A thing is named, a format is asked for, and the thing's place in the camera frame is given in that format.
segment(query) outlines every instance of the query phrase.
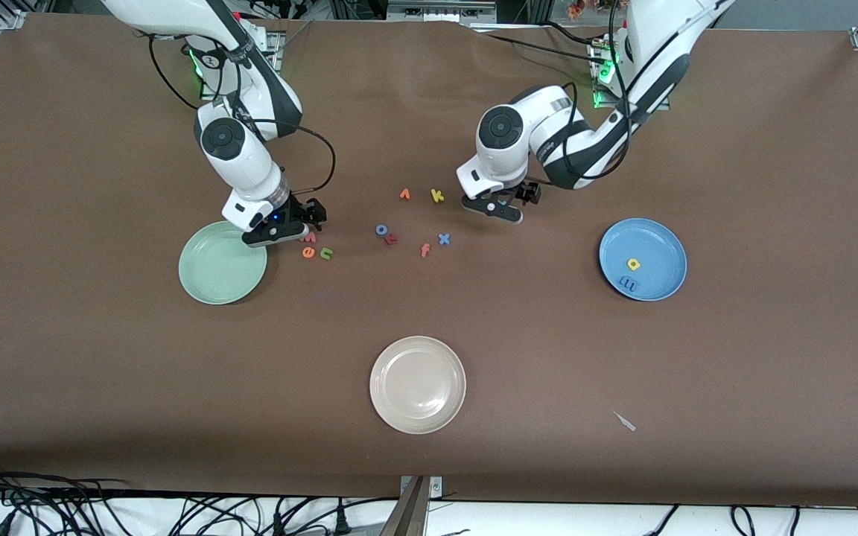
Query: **small white piece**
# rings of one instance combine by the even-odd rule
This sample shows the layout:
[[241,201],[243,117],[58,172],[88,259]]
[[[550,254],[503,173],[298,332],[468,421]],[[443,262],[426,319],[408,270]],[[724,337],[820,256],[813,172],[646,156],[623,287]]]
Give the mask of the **small white piece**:
[[633,431],[638,429],[637,427],[635,427],[634,424],[631,424],[631,421],[627,420],[627,418],[624,418],[624,417],[620,416],[619,414],[617,414],[617,411],[612,411],[611,413],[614,413],[615,416],[617,416],[617,418],[620,419],[620,423],[623,425],[626,425],[628,430],[631,430],[633,432]]

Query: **plate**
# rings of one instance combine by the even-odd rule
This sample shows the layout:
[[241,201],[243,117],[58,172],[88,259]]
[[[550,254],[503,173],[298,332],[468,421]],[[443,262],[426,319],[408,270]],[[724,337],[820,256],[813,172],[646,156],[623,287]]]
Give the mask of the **plate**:
[[259,284],[267,268],[267,248],[248,247],[241,241],[243,234],[229,221],[218,221],[188,240],[177,275],[192,298],[222,305],[247,296]]
[[435,432],[463,407],[463,363],[452,348],[431,336],[396,340],[372,366],[370,399],[379,417],[396,430]]
[[612,225],[602,238],[598,258],[611,286],[641,302],[671,296],[687,277],[681,241],[664,225],[641,217]]

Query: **cable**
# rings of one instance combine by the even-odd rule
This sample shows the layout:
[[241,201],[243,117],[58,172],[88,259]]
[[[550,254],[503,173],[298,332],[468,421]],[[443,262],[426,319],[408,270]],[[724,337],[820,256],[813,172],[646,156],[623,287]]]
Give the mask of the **cable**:
[[793,523],[789,526],[789,536],[796,536],[796,526],[800,523],[800,506],[793,506]]
[[[565,140],[562,142],[562,161],[565,163],[566,169],[568,169],[568,173],[576,174],[579,176],[579,180],[588,179],[588,180],[596,180],[602,179],[603,176],[609,176],[609,174],[614,173],[620,164],[624,162],[624,156],[627,156],[627,150],[631,145],[631,101],[629,100],[629,91],[624,87],[624,78],[620,75],[620,62],[617,61],[617,49],[614,45],[614,13],[617,7],[617,2],[611,2],[611,12],[608,15],[608,47],[611,51],[611,59],[612,63],[614,63],[614,72],[617,76],[617,84],[620,86],[620,102],[619,105],[615,106],[615,109],[620,108],[620,103],[623,103],[623,114],[624,114],[624,123],[626,123],[626,138],[624,139],[624,144],[620,147],[619,155],[617,155],[617,160],[614,164],[608,167],[607,170],[604,170],[602,173],[596,174],[596,176],[585,176],[585,174],[581,174],[578,170],[575,170],[571,165],[571,160],[568,158],[568,136],[565,136]],[[568,115],[568,128],[571,128],[571,125],[575,122],[575,112],[578,111],[578,86],[575,85],[575,82],[569,82],[565,84],[563,87],[571,86],[572,94],[574,98],[572,99],[571,104],[571,112]]]
[[346,506],[343,505],[343,497],[337,499],[337,523],[333,526],[334,536],[344,536],[353,532],[353,527],[346,522]]
[[284,529],[287,526],[287,523],[292,521],[293,516],[296,516],[296,513],[299,512],[300,509],[303,508],[303,506],[309,505],[310,501],[316,501],[316,498],[309,498],[308,497],[306,499],[303,499],[302,501],[297,503],[296,506],[294,506],[293,508],[290,508],[289,510],[287,510],[286,513],[283,514],[282,522],[283,522]]
[[671,506],[664,519],[661,519],[661,525],[658,525],[657,529],[654,529],[654,532],[648,532],[647,536],[661,536],[661,533],[664,532],[664,527],[667,526],[667,522],[670,521],[671,516],[674,515],[674,512],[677,512],[678,508],[681,508],[681,505]]
[[[726,3],[732,2],[732,1],[733,0],[719,0],[718,2],[714,3],[714,10],[718,10],[719,7],[722,6],[722,4],[726,4]],[[654,60],[656,60],[658,58],[658,55],[661,55],[661,52],[663,52],[664,49],[667,48],[667,46],[670,45],[674,41],[674,39],[677,39],[678,37],[680,37],[680,35],[681,35],[681,31],[675,31],[675,33],[673,35],[671,35],[671,37],[667,38],[667,41],[664,41],[664,44],[661,45],[661,47],[658,48],[658,50],[655,51],[653,55],[651,55],[650,59],[648,59],[647,62],[644,63],[643,67],[641,67],[638,70],[638,73],[635,74],[633,81],[631,81],[631,83],[627,86],[627,91],[630,92],[631,89],[634,88],[634,84],[636,84],[637,81],[641,78],[641,75],[644,73],[644,71],[647,71],[647,68],[650,67],[651,64],[654,63]]]
[[[256,6],[256,0],[250,0],[250,4],[251,4],[251,10],[256,11],[256,7],[257,7]],[[271,10],[267,9],[266,6],[260,6],[260,10],[262,10],[264,13],[264,16],[266,16],[268,18],[275,18],[275,19],[280,18],[280,15],[273,13]]]
[[724,18],[725,14],[728,14],[728,13],[726,13],[726,11],[724,11],[724,13],[721,13],[721,16],[715,18],[714,22],[711,23],[711,26],[709,28],[717,28],[717,23],[721,22],[721,19]]
[[[218,43],[217,41],[211,39],[212,43],[214,43],[214,48],[221,50],[223,45]],[[214,89],[214,98],[218,98],[220,96],[220,89],[224,87],[224,62],[227,61],[227,54],[224,54],[224,61],[220,64],[220,74],[217,76],[217,89]]]
[[[746,523],[748,523],[750,533],[743,532],[741,529],[740,523],[737,521],[737,510],[743,510],[743,514],[746,515]],[[730,522],[733,523],[733,527],[740,533],[741,536],[757,536],[757,532],[753,529],[753,518],[750,517],[750,512],[746,509],[745,506],[741,505],[733,505],[730,506]]]
[[324,187],[326,187],[327,184],[330,184],[330,179],[333,179],[333,173],[337,170],[337,150],[333,148],[333,144],[330,143],[330,140],[323,137],[323,135],[311,131],[306,127],[301,127],[300,125],[287,123],[285,121],[277,121],[276,119],[241,119],[241,121],[250,123],[276,123],[277,125],[283,125],[284,127],[290,127],[292,129],[297,129],[301,132],[307,133],[308,135],[312,135],[313,137],[316,137],[316,139],[319,139],[320,141],[325,143],[327,149],[330,150],[330,173],[327,174],[326,180],[324,180],[323,183],[320,184],[320,186],[304,188],[303,190],[295,190],[293,191],[293,194],[295,194],[295,196],[299,196],[300,194],[312,194],[313,192],[319,192]]
[[[236,92],[235,101],[236,101],[236,104],[238,106],[241,106],[241,108],[242,108],[242,105],[241,105],[241,65],[238,65],[238,92]],[[263,139],[262,135],[260,135],[260,129],[256,128],[256,126],[253,125],[253,123],[273,123],[276,125],[283,125],[284,127],[290,127],[290,128],[295,129],[297,131],[301,131],[301,132],[307,133],[308,135],[312,135],[313,137],[316,137],[316,139],[319,139],[320,141],[322,141],[324,144],[326,144],[327,149],[330,150],[330,173],[327,174],[326,179],[323,180],[323,183],[321,183],[320,186],[314,186],[312,188],[304,188],[303,190],[295,190],[295,191],[293,191],[293,194],[295,194],[295,196],[300,196],[300,194],[312,194],[313,192],[319,192],[324,187],[326,187],[327,184],[330,184],[330,180],[333,179],[333,173],[336,173],[336,170],[337,170],[337,150],[334,149],[333,144],[330,143],[330,140],[326,139],[326,137],[324,137],[323,135],[320,135],[320,133],[317,133],[316,131],[312,131],[306,127],[303,127],[300,125],[295,125],[293,123],[288,123],[286,121],[280,121],[277,119],[238,118],[238,120],[241,120],[244,123],[250,123],[251,127],[255,130],[256,135],[258,135],[258,137],[260,138],[260,141],[266,141],[266,140]]]
[[[363,499],[362,501],[351,502],[348,505],[345,505],[343,507],[344,508],[351,508],[351,506],[365,505],[365,503],[375,503],[377,501],[392,501],[392,499],[387,499],[387,498],[382,498],[382,497],[378,497],[378,498],[374,498],[374,499]],[[317,518],[314,518],[314,519],[308,521],[307,523],[304,523],[304,525],[300,526],[299,529],[295,530],[294,532],[290,532],[289,536],[293,536],[293,534],[299,534],[300,532],[302,532],[302,530],[306,529],[308,526],[316,525],[320,520],[322,520],[326,517],[329,517],[329,516],[333,515],[334,513],[337,513],[336,508],[326,512],[323,515],[317,516]]]
[[517,39],[512,39],[509,37],[502,37],[501,35],[491,35],[490,33],[487,33],[486,35],[488,35],[489,37],[491,37],[493,39],[504,41],[506,43],[513,43],[516,45],[522,45],[522,47],[537,48],[537,50],[539,50],[539,51],[552,52],[552,54],[562,55],[563,57],[573,57],[573,58],[583,59],[585,61],[590,61],[592,63],[605,63],[605,60],[603,60],[602,58],[587,57],[586,55],[583,55],[583,54],[573,54],[573,52],[559,51],[558,48],[542,47],[542,45],[536,45],[534,43],[527,43],[525,41],[518,41]]
[[[20,479],[28,481],[54,482],[70,488],[29,488],[20,485]],[[113,479],[68,479],[55,475],[31,473],[27,471],[0,471],[0,494],[2,505],[11,506],[11,515],[21,514],[31,520],[36,536],[44,529],[48,536],[74,534],[78,536],[103,536],[95,503],[103,503],[122,533],[130,536],[126,526],[110,508],[108,497],[101,487],[102,482],[120,482]],[[56,532],[36,515],[35,508],[48,508],[57,514],[62,526]]]
[[306,529],[300,529],[300,530],[297,530],[297,532],[291,532],[290,536],[295,536],[296,534],[299,534],[300,532],[307,532],[307,530],[310,530],[310,529],[323,529],[323,533],[326,536],[330,536],[330,529],[327,529],[327,527],[324,525],[310,525],[310,526],[306,527]]
[[197,499],[187,497],[185,498],[185,503],[191,501],[195,503],[195,507],[188,510],[186,513],[182,511],[181,516],[177,519],[176,525],[169,532],[169,536],[178,536],[181,533],[181,530],[184,529],[185,526],[188,525],[194,518],[203,514],[206,510],[211,509],[217,512],[219,515],[212,519],[208,525],[202,527],[202,529],[206,530],[211,526],[219,525],[219,523],[225,523],[229,521],[238,522],[238,525],[241,526],[241,534],[243,534],[243,527],[247,526],[253,534],[258,534],[258,530],[254,529],[251,523],[248,523],[247,520],[242,518],[241,516],[232,513],[232,510],[238,508],[238,506],[244,505],[244,503],[248,503],[249,501],[253,501],[256,499],[256,496],[248,497],[244,501],[236,503],[236,505],[231,506],[231,508],[218,508],[217,503],[223,501],[224,497],[211,497],[208,499],[204,499],[202,501],[197,501]]
[[571,39],[572,41],[574,41],[576,43],[581,43],[583,45],[590,45],[591,41],[593,39],[599,39],[600,37],[605,36],[605,34],[602,33],[602,34],[596,35],[594,37],[587,37],[587,38],[578,37],[578,35],[575,35],[574,33],[570,33],[570,31],[568,31],[567,28],[563,28],[562,25],[555,23],[555,22],[552,22],[550,20],[541,21],[541,22],[539,22],[538,26],[550,26],[552,28],[555,28],[555,30],[561,31],[561,33],[563,35],[565,35],[565,37],[567,37],[568,39]]
[[157,71],[157,75],[161,77],[161,80],[164,80],[164,83],[167,84],[168,89],[170,89],[171,92],[173,92],[173,94],[176,95],[177,98],[181,99],[181,102],[183,102],[190,109],[197,109],[197,106],[188,102],[186,98],[184,98],[179,92],[177,92],[177,89],[175,89],[174,86],[171,85],[171,82],[168,80],[167,76],[165,76],[164,72],[161,71],[161,66],[157,64],[157,58],[154,57],[153,35],[145,34],[145,37],[147,37],[147,53],[150,54],[150,61],[154,64],[154,71]]

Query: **green led light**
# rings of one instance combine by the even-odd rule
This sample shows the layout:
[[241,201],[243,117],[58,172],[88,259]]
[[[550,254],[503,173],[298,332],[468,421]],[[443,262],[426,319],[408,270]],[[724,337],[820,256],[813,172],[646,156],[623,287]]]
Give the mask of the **green led light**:
[[197,58],[195,58],[193,54],[191,54],[191,61],[194,62],[194,73],[197,74],[198,78],[203,79],[204,75],[201,74],[200,65],[197,64]]
[[610,84],[611,80],[614,78],[614,62],[611,60],[605,61],[605,67],[600,71],[599,80],[602,81],[603,84]]

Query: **blue plate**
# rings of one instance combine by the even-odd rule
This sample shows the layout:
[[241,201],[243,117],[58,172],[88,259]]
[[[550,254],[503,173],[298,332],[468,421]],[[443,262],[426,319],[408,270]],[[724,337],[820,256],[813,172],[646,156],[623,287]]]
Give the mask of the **blue plate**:
[[611,286],[641,302],[674,294],[687,275],[681,241],[664,225],[642,217],[612,225],[602,238],[598,257]]

